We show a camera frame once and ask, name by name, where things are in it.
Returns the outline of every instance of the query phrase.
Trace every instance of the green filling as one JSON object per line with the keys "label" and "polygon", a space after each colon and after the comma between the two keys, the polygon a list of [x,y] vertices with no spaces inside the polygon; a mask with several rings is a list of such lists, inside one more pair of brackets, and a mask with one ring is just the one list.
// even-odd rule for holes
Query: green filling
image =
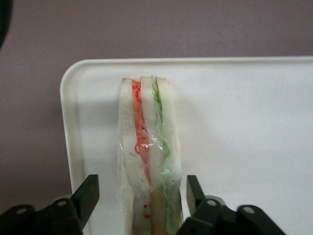
{"label": "green filling", "polygon": [[165,156],[165,160],[161,166],[161,181],[164,186],[164,197],[166,202],[166,229],[167,232],[172,235],[175,234],[174,226],[176,224],[176,220],[179,218],[176,218],[175,216],[175,210],[177,199],[173,197],[173,189],[174,184],[177,181],[177,173],[174,169],[174,161],[173,156],[171,156],[171,150],[170,147],[164,137],[163,129],[167,128],[163,125],[163,116],[162,116],[162,104],[159,97],[158,87],[156,82],[153,82],[153,96],[154,96],[154,102],[155,102],[155,111],[157,116],[157,124],[156,128],[158,131],[158,136],[161,138],[163,143],[163,152]]}

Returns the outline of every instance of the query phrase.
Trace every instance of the bread slice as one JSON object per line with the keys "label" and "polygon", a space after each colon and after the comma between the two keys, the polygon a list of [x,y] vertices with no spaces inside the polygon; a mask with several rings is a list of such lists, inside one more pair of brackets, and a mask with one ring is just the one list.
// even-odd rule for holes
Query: bread slice
{"label": "bread slice", "polygon": [[151,193],[151,234],[166,235],[166,204],[164,187],[161,180],[161,166],[165,156],[163,141],[159,135],[158,117],[155,107],[155,92],[153,77],[141,77],[141,100],[143,116],[145,119],[149,139],[149,173]]}
{"label": "bread slice", "polygon": [[122,176],[122,208],[126,212],[126,231],[134,235],[150,235],[150,186],[140,155],[136,152],[136,130],[133,112],[132,79],[124,78],[119,98],[120,159]]}
{"label": "bread slice", "polygon": [[164,194],[167,207],[167,232],[176,234],[182,223],[180,197],[181,160],[179,141],[176,132],[176,117],[173,95],[170,84],[164,78],[156,78],[158,98],[162,104],[162,132],[165,139],[163,145],[169,149],[168,155],[161,166]]}

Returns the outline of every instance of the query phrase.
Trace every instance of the sandwich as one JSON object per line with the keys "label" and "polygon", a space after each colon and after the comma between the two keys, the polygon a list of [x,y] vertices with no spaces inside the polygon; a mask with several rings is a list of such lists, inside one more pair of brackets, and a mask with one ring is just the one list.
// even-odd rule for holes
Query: sandwich
{"label": "sandwich", "polygon": [[174,235],[182,223],[181,162],[170,85],[124,78],[119,104],[121,205],[127,235]]}

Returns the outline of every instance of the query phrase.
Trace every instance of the white surface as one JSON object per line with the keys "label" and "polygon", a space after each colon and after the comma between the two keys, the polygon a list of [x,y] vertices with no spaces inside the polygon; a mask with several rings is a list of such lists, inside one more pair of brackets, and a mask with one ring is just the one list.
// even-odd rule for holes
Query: white surface
{"label": "white surface", "polygon": [[86,60],[70,67],[61,99],[72,189],[99,174],[90,235],[123,234],[116,199],[123,77],[157,75],[174,93],[186,175],[205,194],[262,208],[287,234],[313,230],[313,57]]}

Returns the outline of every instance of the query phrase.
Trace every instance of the white tray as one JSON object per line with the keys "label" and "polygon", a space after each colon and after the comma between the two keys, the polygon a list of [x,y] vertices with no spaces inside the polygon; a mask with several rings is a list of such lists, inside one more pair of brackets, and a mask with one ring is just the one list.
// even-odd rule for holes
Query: white tray
{"label": "white tray", "polygon": [[85,60],[70,67],[61,100],[72,190],[99,175],[86,235],[122,235],[116,194],[123,77],[157,75],[174,93],[187,174],[233,210],[262,208],[287,234],[313,231],[313,57]]}

